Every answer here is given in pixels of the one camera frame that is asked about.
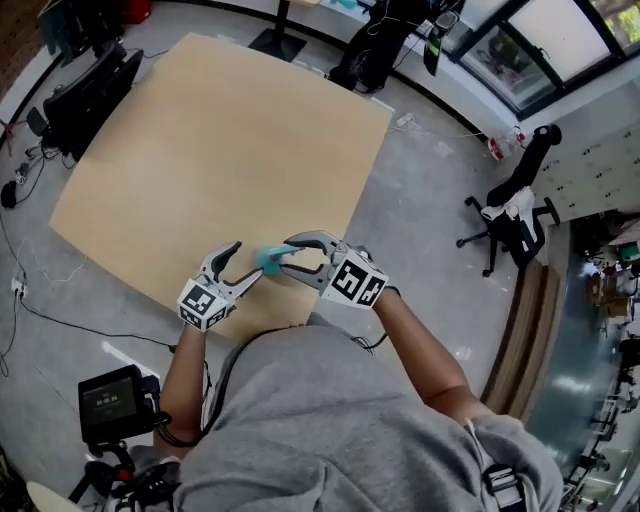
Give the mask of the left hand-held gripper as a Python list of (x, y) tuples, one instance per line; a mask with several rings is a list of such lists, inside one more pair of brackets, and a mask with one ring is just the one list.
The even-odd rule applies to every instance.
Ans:
[(263, 269), (256, 268), (236, 281), (220, 281), (220, 274), (241, 245), (241, 241), (226, 243), (203, 258), (199, 274), (187, 281), (177, 300), (178, 315), (186, 324), (199, 331), (212, 329), (231, 314), (235, 301), (262, 278)]

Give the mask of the teal spray bottle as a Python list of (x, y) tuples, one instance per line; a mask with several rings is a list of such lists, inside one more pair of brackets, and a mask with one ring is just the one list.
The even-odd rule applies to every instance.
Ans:
[(255, 262), (256, 262), (256, 266), (261, 268), (263, 271), (263, 274), (265, 276), (276, 276), (279, 275), (281, 273), (280, 270), (280, 262), (279, 263), (269, 263), (266, 262), (263, 259), (263, 250), (266, 247), (260, 248), (256, 251), (256, 256), (255, 256)]

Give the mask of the person's right forearm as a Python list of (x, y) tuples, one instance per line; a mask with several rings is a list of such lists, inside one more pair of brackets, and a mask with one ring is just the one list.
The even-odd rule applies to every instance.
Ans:
[(395, 289), (385, 288), (373, 310), (426, 406), (460, 424), (491, 413), (472, 393), (457, 360)]

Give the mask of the person's left forearm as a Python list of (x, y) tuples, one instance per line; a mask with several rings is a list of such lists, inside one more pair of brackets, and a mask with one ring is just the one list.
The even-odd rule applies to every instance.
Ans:
[(185, 442), (201, 433), (206, 333), (186, 324), (160, 395), (160, 408), (172, 421), (168, 431)]

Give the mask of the person's grey shirt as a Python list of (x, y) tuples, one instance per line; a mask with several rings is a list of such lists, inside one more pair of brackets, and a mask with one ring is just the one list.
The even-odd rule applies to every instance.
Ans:
[(562, 478), (508, 416), (457, 422), (325, 326), (263, 335), (229, 357), (220, 415), (184, 458), (178, 512), (497, 512), (484, 473), (513, 469), (527, 512)]

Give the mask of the black monitor screen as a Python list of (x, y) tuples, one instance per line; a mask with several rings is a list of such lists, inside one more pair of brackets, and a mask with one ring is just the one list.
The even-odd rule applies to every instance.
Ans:
[(78, 384), (82, 440), (87, 445), (115, 442), (154, 428), (159, 418), (159, 379), (128, 365)]

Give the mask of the clear jug with red label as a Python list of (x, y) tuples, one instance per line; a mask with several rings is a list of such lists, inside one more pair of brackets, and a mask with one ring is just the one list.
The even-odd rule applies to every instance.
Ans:
[(504, 161), (525, 147), (526, 136), (519, 126), (513, 126), (510, 131), (487, 140), (489, 153), (496, 161)]

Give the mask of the white garment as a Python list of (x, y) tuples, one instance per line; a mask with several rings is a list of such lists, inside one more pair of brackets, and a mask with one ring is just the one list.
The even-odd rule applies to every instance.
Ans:
[(481, 210), (481, 215), (493, 221), (503, 213), (506, 213), (511, 220), (519, 217), (522, 221), (532, 221), (534, 202), (534, 194), (531, 188), (526, 186), (517, 191), (504, 204), (497, 207), (484, 207)]

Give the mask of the wooden bench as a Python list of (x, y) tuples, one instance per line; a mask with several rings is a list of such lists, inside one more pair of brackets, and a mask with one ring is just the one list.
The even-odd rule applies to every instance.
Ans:
[(493, 412), (528, 420), (552, 351), (560, 277), (534, 261), (518, 274), (514, 297), (481, 401)]

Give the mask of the red box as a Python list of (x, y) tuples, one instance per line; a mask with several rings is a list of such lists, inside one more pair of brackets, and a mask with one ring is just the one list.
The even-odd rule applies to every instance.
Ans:
[(126, 25), (140, 24), (151, 13), (151, 0), (121, 0), (121, 18)]

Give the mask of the cream seat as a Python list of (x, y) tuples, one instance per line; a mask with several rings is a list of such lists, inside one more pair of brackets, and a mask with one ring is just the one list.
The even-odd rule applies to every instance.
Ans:
[(77, 504), (40, 483), (28, 481), (26, 489), (39, 512), (84, 512)]

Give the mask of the grey locker cabinet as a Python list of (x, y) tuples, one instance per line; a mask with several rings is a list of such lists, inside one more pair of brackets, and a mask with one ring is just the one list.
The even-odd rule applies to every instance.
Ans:
[(552, 149), (532, 185), (561, 221), (640, 206), (640, 122), (577, 149)]

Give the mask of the grey hanging garment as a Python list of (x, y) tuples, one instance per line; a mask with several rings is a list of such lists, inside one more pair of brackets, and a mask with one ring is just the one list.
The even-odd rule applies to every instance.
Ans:
[(62, 0), (52, 0), (39, 13), (39, 26), (44, 44), (50, 55), (61, 53), (72, 60), (74, 49), (69, 41), (69, 30)]

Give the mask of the black framed window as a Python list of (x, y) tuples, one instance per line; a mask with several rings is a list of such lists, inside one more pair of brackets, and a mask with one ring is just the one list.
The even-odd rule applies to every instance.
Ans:
[(640, 57), (640, 0), (465, 0), (448, 57), (518, 120)]

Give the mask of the black monitor mount rig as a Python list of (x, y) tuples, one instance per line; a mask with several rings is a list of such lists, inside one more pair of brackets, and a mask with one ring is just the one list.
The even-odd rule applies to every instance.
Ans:
[(103, 501), (101, 512), (148, 512), (167, 507), (175, 512), (173, 497), (178, 482), (179, 462), (175, 458), (151, 462), (137, 469), (123, 440), (88, 445), (93, 456), (68, 499), (78, 505), (92, 488)]

